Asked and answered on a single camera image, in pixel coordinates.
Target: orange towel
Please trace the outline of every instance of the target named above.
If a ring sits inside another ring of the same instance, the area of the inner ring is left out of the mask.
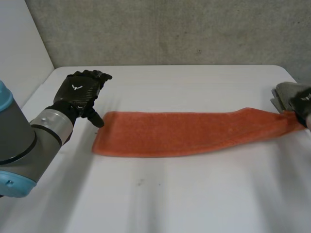
[[[294,112],[243,108],[231,113],[109,112],[93,152],[118,157],[175,157],[303,130]]]

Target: robotic arm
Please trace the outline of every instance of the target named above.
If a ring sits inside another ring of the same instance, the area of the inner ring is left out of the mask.
[[[0,81],[0,195],[22,198],[36,186],[60,148],[70,139],[78,117],[104,126],[93,109],[104,83],[100,71],[75,72],[59,88],[53,105],[30,123]]]

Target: wall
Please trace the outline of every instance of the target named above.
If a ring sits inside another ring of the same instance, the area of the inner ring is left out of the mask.
[[[1,0],[0,79],[19,106],[53,70],[24,0]]]
[[[55,67],[273,64],[310,78],[307,0],[26,3]]]

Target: blue cap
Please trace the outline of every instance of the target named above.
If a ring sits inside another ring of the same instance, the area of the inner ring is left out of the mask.
[[[6,109],[13,101],[13,95],[0,80],[0,112]]]
[[[37,183],[27,177],[8,172],[0,171],[0,195],[23,198],[27,196]]]

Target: white table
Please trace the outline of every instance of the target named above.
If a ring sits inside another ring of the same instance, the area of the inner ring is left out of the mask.
[[[292,77],[277,66],[133,66],[56,69],[23,108],[30,120],[68,74],[109,73],[95,109],[276,112],[271,89]],[[309,233],[311,142],[302,131],[181,158],[91,153],[97,129],[79,119],[37,187],[0,199],[1,233]]]

